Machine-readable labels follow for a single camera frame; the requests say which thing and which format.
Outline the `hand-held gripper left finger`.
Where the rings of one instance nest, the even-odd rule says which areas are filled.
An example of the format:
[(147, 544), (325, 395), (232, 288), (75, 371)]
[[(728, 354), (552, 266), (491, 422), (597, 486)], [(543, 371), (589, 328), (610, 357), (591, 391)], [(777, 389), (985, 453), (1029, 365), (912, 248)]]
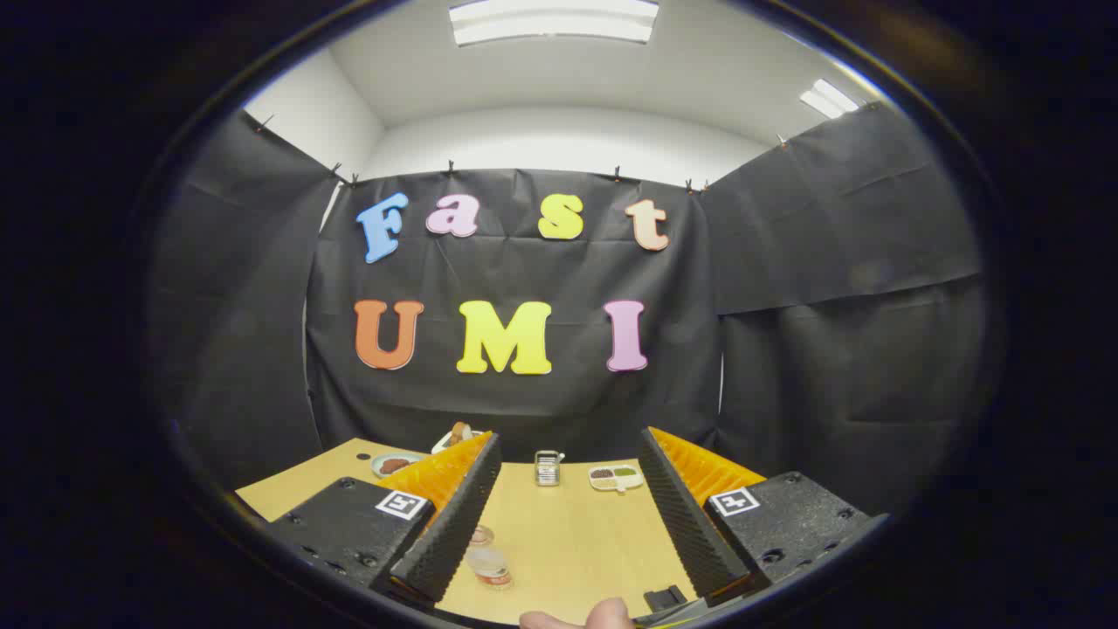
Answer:
[(483, 432), (371, 483), (343, 475), (266, 528), (344, 583), (435, 606), (458, 572), (502, 466)]

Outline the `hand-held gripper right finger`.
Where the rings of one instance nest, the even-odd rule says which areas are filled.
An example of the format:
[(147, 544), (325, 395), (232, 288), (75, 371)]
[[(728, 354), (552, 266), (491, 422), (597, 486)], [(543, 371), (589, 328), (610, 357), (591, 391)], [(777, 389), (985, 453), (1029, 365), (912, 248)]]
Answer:
[(774, 477), (646, 427), (639, 471), (697, 595), (710, 606), (805, 576), (879, 527), (799, 471)]

